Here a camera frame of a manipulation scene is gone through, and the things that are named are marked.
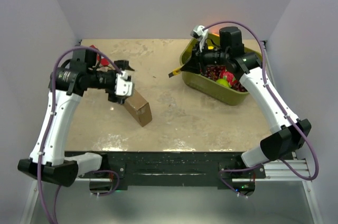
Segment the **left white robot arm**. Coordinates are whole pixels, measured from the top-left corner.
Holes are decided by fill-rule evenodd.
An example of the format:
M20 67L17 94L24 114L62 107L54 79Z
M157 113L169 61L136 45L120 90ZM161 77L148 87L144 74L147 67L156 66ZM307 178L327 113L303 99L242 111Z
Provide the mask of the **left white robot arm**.
M103 89L110 102L123 104L134 93L127 60L111 61L94 47L75 46L57 59L50 75L48 107L37 142L17 169L38 181L71 186L80 175L92 172L103 178L109 173L104 154L87 152L65 156L65 143L74 112L88 89Z

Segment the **brown cardboard express box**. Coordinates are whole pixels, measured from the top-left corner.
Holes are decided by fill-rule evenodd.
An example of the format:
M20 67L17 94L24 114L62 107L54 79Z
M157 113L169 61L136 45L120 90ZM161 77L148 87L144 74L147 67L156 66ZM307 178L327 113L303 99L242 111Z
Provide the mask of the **brown cardboard express box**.
M149 102L137 90L125 100L124 107L141 127L153 120Z

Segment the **yellow utility knife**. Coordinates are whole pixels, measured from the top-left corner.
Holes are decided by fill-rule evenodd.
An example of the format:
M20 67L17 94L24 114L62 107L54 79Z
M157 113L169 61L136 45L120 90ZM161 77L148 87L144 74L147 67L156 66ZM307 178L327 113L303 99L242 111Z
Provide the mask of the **yellow utility knife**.
M171 78L171 77L173 77L173 76L176 76L176 75L180 74L181 72L182 72L181 69L180 69L180 68L177 68L177 69L173 70L172 72L170 72L170 73L168 74L168 77Z

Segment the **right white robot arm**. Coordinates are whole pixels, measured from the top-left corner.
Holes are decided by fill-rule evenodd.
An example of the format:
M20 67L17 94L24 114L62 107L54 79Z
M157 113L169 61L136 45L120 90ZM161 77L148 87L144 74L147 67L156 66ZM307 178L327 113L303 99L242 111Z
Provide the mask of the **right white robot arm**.
M219 30L220 43L208 48L208 31L197 25L191 36L197 40L191 55L181 67L183 71L200 74L205 67L225 66L236 80L252 95L268 122L271 135L261 140L259 146L241 154L241 162L235 165L236 174L247 178L254 166L275 161L300 149L308 135L311 124L308 119L299 119L281 99L262 70L261 59L255 52L246 51L241 31L235 26Z

